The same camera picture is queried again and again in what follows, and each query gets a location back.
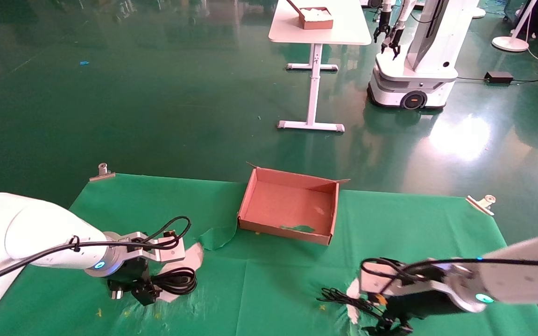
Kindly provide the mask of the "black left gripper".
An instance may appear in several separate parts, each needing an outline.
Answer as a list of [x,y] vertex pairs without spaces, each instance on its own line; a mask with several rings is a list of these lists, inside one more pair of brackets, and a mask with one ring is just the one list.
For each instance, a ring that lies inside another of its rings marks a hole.
[[107,289],[111,300],[121,300],[124,292],[133,290],[133,296],[143,306],[154,304],[160,289],[150,285],[149,262],[145,258],[124,261],[116,272],[107,276]]

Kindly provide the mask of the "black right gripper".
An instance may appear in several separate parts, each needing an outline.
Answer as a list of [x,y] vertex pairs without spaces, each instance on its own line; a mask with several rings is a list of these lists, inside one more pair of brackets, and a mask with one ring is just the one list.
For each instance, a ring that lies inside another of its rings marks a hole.
[[458,307],[446,292],[425,291],[408,295],[391,296],[387,300],[385,319],[397,321],[391,325],[366,327],[369,336],[410,335],[414,332],[409,321],[412,318],[425,319],[431,315],[463,314],[465,310]]

